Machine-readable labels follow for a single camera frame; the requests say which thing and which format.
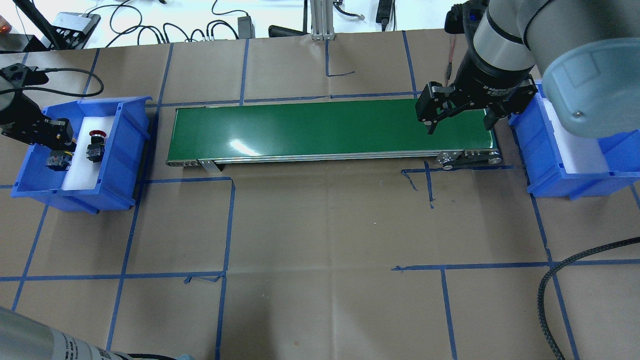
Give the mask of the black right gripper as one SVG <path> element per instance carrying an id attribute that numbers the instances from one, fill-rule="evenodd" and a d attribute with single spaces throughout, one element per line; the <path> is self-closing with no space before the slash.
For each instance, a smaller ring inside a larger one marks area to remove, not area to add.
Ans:
<path id="1" fill-rule="evenodd" d="M 471 78 L 467 83 L 443 84 L 430 81 L 416 102 L 416 118 L 426 123 L 427 134 L 433 135 L 439 123 L 465 111 L 486 110 L 483 126 L 493 130 L 498 120 L 520 114 L 538 93 L 531 75 L 514 88 L 498 89 Z"/>

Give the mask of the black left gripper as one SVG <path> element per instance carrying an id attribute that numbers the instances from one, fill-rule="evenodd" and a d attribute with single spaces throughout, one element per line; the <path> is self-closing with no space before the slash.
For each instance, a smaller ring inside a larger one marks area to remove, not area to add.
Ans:
<path id="1" fill-rule="evenodd" d="M 74 130 L 68 118 L 45 117 L 31 127 L 30 143 L 50 150 L 74 150 Z"/>

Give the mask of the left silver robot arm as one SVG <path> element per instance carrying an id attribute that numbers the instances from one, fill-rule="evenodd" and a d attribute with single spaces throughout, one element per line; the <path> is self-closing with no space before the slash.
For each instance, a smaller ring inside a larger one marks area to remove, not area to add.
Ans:
<path id="1" fill-rule="evenodd" d="M 53 151 L 76 150 L 73 126 L 67 118 L 51 118 L 25 95 L 25 88 L 44 85 L 50 79 L 44 69 L 10 64 L 1 69 L 1 134 L 27 145 L 42 145 Z"/>

